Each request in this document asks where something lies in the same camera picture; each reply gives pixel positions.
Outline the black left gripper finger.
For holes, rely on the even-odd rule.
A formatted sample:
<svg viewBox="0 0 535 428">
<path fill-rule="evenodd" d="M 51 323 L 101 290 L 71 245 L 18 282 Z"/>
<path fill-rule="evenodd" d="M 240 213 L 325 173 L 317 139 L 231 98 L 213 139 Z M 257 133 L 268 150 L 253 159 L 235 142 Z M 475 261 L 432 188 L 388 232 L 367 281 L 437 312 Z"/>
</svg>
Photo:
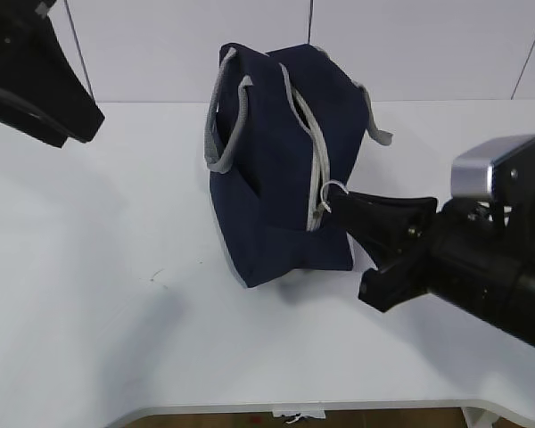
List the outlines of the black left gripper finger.
<svg viewBox="0 0 535 428">
<path fill-rule="evenodd" d="M 62 148 L 70 138 L 67 130 L 45 112 L 2 88 L 0 88 L 0 123 L 57 148 Z"/>
<path fill-rule="evenodd" d="M 64 134 L 81 143 L 95 138 L 105 117 L 64 55 L 40 59 L 35 88 L 32 103 Z"/>
</svg>

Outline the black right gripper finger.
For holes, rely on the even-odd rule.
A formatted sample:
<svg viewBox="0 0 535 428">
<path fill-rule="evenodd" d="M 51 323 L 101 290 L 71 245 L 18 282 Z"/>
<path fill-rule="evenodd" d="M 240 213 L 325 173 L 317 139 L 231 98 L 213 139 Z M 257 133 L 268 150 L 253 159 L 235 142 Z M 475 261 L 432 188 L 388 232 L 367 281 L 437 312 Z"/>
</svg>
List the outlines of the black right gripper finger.
<svg viewBox="0 0 535 428">
<path fill-rule="evenodd" d="M 328 205 L 330 220 L 343 228 L 369 256 L 396 257 L 431 226 L 438 200 L 331 190 Z"/>
<path fill-rule="evenodd" d="M 399 254 L 361 277 L 358 299 L 380 312 L 425 295 L 428 290 L 429 251 L 418 249 Z"/>
</svg>

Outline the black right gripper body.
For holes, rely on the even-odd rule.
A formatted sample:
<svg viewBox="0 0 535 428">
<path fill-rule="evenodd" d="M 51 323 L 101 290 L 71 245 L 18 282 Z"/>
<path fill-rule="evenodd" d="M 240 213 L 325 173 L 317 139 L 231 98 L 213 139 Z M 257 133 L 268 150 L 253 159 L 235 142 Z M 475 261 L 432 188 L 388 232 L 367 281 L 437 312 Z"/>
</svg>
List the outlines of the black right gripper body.
<svg viewBox="0 0 535 428">
<path fill-rule="evenodd" d="M 535 330 L 535 195 L 510 211 L 465 198 L 421 202 L 429 218 L 410 296 L 432 294 L 501 330 Z"/>
</svg>

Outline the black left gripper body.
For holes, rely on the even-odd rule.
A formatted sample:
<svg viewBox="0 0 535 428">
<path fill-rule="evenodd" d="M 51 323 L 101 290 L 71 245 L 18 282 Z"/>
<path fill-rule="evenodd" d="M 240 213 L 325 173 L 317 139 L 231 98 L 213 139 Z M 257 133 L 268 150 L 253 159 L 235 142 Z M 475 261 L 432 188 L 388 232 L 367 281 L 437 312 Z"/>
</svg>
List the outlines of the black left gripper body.
<svg viewBox="0 0 535 428">
<path fill-rule="evenodd" d="M 67 57 L 55 1 L 0 1 L 0 116 L 67 114 Z"/>
</svg>

